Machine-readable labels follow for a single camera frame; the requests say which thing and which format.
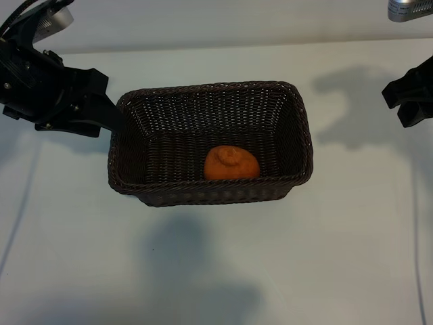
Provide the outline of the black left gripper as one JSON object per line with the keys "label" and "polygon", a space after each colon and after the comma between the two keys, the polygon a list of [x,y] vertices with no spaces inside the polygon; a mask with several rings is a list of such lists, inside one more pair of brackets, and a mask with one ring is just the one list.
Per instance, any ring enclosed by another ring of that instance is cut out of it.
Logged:
{"label": "black left gripper", "polygon": [[99,137],[101,129],[123,130],[123,114],[107,96],[108,77],[91,68],[69,68],[71,112],[53,121],[65,93],[64,64],[52,51],[20,49],[1,40],[1,104],[3,114],[35,124],[36,131],[59,131]]}

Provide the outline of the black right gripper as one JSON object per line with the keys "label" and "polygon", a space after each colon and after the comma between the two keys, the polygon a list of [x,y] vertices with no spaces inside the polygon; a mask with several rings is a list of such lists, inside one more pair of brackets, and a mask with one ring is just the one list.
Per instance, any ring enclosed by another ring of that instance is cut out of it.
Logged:
{"label": "black right gripper", "polygon": [[411,68],[403,77],[389,82],[382,96],[389,109],[400,105],[397,115],[404,128],[432,118],[432,57],[423,66]]}

